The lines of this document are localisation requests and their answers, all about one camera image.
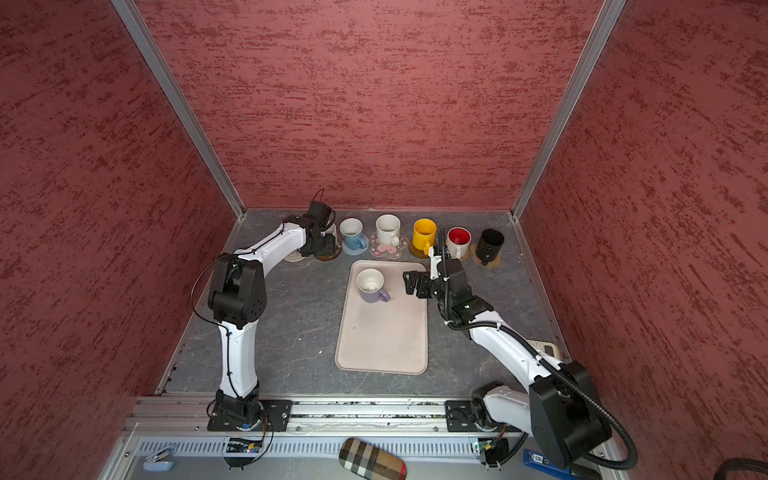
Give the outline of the blue floral mug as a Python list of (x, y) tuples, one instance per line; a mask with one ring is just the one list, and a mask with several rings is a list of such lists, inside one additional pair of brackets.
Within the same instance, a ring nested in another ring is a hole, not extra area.
[[(365, 236), (363, 232), (363, 222), (354, 217), (344, 219), (339, 225), (339, 232), (342, 240)], [(354, 244), (351, 241), (348, 242), (348, 245), (354, 247)]]

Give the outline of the dark glossy brown coaster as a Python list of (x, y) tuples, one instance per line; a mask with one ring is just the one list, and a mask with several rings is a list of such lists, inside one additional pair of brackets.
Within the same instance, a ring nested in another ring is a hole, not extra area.
[(341, 252), (341, 246), (336, 245), (333, 253), (328, 253), (327, 255), (315, 255), (315, 258), (319, 261), (332, 261), (336, 259), (341, 254)]

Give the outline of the white patterned round coaster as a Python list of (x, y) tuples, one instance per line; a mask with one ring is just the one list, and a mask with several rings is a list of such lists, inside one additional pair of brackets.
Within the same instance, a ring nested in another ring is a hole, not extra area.
[(298, 263), (304, 260), (304, 257), (298, 250), (295, 250), (286, 255), (284, 260), (289, 263)]

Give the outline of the lavender mug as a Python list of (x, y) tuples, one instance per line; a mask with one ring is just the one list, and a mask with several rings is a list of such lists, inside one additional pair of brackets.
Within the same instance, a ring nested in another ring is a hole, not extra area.
[(367, 303), (388, 302), (391, 297), (385, 289), (385, 278), (375, 268), (362, 270), (356, 277), (356, 286), (360, 297)]

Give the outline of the grey round coaster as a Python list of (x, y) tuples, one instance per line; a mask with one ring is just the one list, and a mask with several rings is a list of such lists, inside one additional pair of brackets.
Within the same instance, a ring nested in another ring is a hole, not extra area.
[[(351, 241), (354, 247), (350, 247), (348, 242)], [(342, 251), (349, 256), (360, 256), (365, 254), (369, 249), (369, 239), (365, 236), (347, 238), (341, 241)]]

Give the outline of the yellow mug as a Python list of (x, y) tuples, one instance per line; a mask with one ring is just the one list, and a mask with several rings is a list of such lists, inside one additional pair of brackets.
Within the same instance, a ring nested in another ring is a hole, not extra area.
[(422, 218), (414, 223), (411, 240), (417, 248), (428, 254), (428, 249), (435, 245), (436, 234), (437, 225), (435, 222), (428, 218)]

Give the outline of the cork coaster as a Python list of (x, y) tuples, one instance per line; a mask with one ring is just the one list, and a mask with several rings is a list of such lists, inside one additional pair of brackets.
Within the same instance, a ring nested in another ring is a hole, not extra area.
[(486, 269), (495, 269), (502, 265), (503, 253), (499, 252), (497, 256), (489, 261), (487, 264), (483, 264), (482, 261), (476, 255), (477, 244), (471, 244), (469, 247), (468, 258), (474, 262), (475, 265), (482, 266)]

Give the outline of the beige serving tray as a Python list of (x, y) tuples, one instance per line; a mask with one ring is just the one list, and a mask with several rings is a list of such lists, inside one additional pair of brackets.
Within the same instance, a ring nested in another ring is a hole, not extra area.
[[(385, 278), (388, 302), (367, 303), (356, 286), (364, 269)], [(341, 370), (421, 375), (428, 366), (427, 302), (405, 291), (403, 273), (427, 271), (420, 263), (358, 260), (350, 269), (335, 363)]]

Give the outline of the red interior mug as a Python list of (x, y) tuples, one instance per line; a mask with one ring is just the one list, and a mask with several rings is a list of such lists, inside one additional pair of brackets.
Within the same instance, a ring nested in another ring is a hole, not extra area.
[(446, 244), (450, 256), (454, 259), (465, 260), (469, 255), (471, 232), (460, 226), (451, 228), (446, 236)]

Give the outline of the white mug front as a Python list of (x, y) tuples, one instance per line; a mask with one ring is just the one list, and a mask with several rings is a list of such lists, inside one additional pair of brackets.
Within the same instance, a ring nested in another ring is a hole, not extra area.
[(380, 245), (399, 247), (401, 244), (401, 221), (393, 214), (384, 214), (376, 220), (376, 237)]

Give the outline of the white mug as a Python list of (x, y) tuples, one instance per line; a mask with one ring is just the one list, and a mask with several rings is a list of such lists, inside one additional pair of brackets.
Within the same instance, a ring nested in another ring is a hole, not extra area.
[(380, 245), (399, 247), (401, 244), (401, 221), (393, 214), (384, 214), (376, 220), (376, 237)]
[(323, 231), (323, 235), (331, 238), (335, 249), (339, 247), (338, 232), (335, 222), (332, 222), (330, 226)]

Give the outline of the black mug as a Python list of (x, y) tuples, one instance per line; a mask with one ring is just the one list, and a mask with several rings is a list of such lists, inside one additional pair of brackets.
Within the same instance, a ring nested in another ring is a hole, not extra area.
[(483, 266), (490, 265), (498, 258), (504, 242), (505, 237), (502, 232), (491, 228), (485, 229), (476, 246), (476, 258)]

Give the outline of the brown wooden coaster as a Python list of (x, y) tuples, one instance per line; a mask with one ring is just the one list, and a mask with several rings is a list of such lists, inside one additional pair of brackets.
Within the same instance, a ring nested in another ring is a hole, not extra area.
[(414, 243), (413, 243), (413, 241), (412, 241), (412, 240), (410, 240), (410, 241), (409, 241), (409, 244), (408, 244), (408, 249), (409, 249), (409, 252), (410, 252), (410, 253), (411, 253), (413, 256), (415, 256), (416, 258), (419, 258), (419, 259), (428, 259), (428, 258), (429, 258), (429, 255), (428, 255), (428, 254), (425, 254), (425, 253), (423, 252), (423, 250), (422, 250), (422, 249), (419, 249), (419, 248), (417, 248), (417, 247), (414, 245)]

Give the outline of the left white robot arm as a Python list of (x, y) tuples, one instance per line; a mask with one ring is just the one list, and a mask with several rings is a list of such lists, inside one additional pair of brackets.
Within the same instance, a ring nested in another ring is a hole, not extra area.
[(207, 304), (222, 343), (214, 412), (237, 430), (251, 431), (266, 422), (255, 366), (256, 329), (267, 307), (266, 277), (293, 252), (303, 257), (332, 254), (336, 239), (329, 229), (334, 220), (333, 211), (288, 216), (266, 238), (214, 263)]

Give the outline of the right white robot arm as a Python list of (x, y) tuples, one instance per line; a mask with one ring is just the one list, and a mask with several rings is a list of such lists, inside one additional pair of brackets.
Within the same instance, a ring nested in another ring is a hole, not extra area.
[(472, 292), (459, 261), (438, 263), (430, 272), (407, 271), (402, 278), (408, 295), (436, 301), (446, 326), (485, 348), (524, 388), (519, 392), (496, 382), (475, 390), (478, 421), (508, 424), (533, 436), (560, 468), (612, 438), (606, 415), (585, 399), (596, 396), (586, 369), (556, 359), (512, 329)]

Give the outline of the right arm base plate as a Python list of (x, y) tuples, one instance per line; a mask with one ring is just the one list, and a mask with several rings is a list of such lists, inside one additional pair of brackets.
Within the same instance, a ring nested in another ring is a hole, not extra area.
[(452, 433), (500, 433), (504, 427), (511, 432), (532, 433), (529, 405), (509, 398), (448, 400), (445, 417)]

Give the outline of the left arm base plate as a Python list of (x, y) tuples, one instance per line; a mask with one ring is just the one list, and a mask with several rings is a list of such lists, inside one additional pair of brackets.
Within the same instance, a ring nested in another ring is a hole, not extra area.
[(234, 432), (235, 434), (255, 435), (259, 432), (285, 432), (294, 403), (291, 400), (261, 400), (261, 419), (252, 424), (250, 429), (242, 421), (227, 417), (222, 408), (212, 403), (207, 409), (209, 432)]

